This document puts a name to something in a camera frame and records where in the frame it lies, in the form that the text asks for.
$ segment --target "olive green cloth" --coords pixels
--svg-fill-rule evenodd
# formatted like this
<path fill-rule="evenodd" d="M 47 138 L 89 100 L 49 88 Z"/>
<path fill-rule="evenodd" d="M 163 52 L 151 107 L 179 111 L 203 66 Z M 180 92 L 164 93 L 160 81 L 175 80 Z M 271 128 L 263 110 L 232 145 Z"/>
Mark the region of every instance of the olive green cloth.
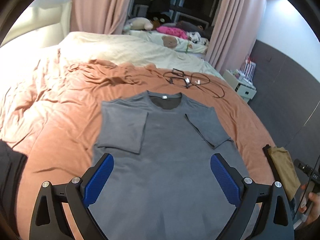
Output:
<path fill-rule="evenodd" d="M 294 169 L 289 152 L 283 147 L 271 147 L 268 153 L 278 171 L 284 191 L 291 201 L 300 187 L 300 181 Z"/>

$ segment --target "white drawer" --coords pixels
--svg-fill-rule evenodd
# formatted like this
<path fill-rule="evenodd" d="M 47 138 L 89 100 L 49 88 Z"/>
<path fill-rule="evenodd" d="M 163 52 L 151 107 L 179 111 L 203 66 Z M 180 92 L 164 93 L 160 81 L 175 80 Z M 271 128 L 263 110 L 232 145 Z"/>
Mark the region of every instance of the white drawer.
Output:
<path fill-rule="evenodd" d="M 236 90 L 237 94 L 243 98 L 252 99 L 256 94 L 256 90 L 246 87 L 244 85 L 239 85 L 238 89 Z"/>

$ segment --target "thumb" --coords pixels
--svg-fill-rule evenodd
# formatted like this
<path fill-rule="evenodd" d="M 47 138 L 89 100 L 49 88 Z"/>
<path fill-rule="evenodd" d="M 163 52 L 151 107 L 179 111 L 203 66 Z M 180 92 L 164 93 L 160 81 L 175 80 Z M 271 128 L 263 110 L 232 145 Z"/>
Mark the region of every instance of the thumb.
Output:
<path fill-rule="evenodd" d="M 315 205 L 320 205 L 320 196 L 318 194 L 310 192 L 308 197 Z"/>

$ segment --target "gray t-shirt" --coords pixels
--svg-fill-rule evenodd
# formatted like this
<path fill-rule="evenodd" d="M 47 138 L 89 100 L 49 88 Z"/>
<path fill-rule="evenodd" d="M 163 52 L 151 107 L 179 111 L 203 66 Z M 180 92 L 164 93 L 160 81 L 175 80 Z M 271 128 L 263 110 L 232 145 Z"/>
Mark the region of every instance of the gray t-shirt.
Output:
<path fill-rule="evenodd" d="M 102 102 L 102 115 L 93 164 L 110 153 L 115 166 L 89 209 L 105 235 L 110 240 L 215 239 L 235 207 L 212 174 L 210 158 L 220 153 L 242 176 L 248 171 L 214 108 L 181 93 L 145 91 Z M 257 214 L 258 208 L 244 235 Z"/>

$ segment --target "crew neckline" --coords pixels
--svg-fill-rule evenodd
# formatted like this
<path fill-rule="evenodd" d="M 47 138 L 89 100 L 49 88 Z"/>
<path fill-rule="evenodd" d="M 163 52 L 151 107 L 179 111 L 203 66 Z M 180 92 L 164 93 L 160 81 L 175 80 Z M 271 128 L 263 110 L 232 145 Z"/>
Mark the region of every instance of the crew neckline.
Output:
<path fill-rule="evenodd" d="M 177 93 L 177 94 L 171 95 L 171 94 L 155 93 L 155 92 L 150 92 L 150 91 L 146 90 L 145 92 L 143 92 L 143 94 L 144 94 L 144 98 L 148 101 L 149 105 L 152 108 L 155 108 L 155 109 L 162 111 L 162 112 L 175 112 L 175 111 L 179 110 L 185 104 L 185 101 L 186 101 L 186 96 L 182 93 Z M 152 102 L 150 96 L 159 97 L 159 98 L 163 98 L 163 96 L 166 96 L 167 98 L 181 98 L 181 101 L 180 101 L 179 105 L 173 109 L 163 109 L 162 107 L 157 106 L 154 102 Z"/>

